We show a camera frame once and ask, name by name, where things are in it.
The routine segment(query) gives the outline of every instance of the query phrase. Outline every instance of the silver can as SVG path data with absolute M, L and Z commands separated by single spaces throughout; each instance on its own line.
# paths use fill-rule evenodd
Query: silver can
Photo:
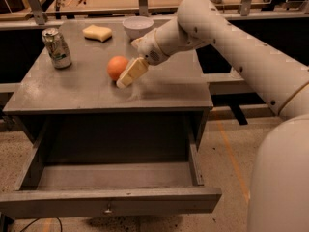
M 51 62 L 57 69 L 63 69 L 71 64 L 70 51 L 62 33 L 57 28 L 47 28 L 42 31 L 44 42 Z

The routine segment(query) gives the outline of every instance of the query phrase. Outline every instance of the bowl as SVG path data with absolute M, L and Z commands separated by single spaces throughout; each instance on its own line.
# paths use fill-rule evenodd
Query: bowl
M 144 16 L 133 16 L 125 19 L 123 25 L 127 35 L 132 39 L 138 39 L 154 28 L 154 21 Z

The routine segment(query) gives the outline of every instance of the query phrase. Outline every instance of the floor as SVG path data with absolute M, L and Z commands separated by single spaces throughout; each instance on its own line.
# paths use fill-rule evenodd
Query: floor
M 215 108 L 208 119 L 199 150 L 206 185 L 220 187 L 223 195 L 212 214 L 78 217 L 40 219 L 26 231 L 195 231 L 244 232 L 248 190 L 254 159 L 264 137 L 282 121 L 264 105 L 243 106 L 248 125 L 241 126 L 228 107 Z M 12 186 L 25 162 L 31 143 L 14 127 L 6 131 L 0 120 L 0 193 Z M 32 220 L 17 220 L 9 231 L 19 232 Z

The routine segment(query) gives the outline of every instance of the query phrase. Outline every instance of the orange fruit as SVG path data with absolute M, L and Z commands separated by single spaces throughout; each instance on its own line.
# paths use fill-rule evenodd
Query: orange fruit
M 112 57 L 107 63 L 107 73 L 114 81 L 119 79 L 121 73 L 126 69 L 128 60 L 124 56 Z

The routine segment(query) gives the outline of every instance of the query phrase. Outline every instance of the drawer handle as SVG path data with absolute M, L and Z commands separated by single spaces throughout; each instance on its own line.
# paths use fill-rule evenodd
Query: drawer handle
M 107 209 L 104 211 L 104 213 L 105 213 L 106 215 L 111 215 L 111 214 L 113 213 L 110 204 L 107 205 Z

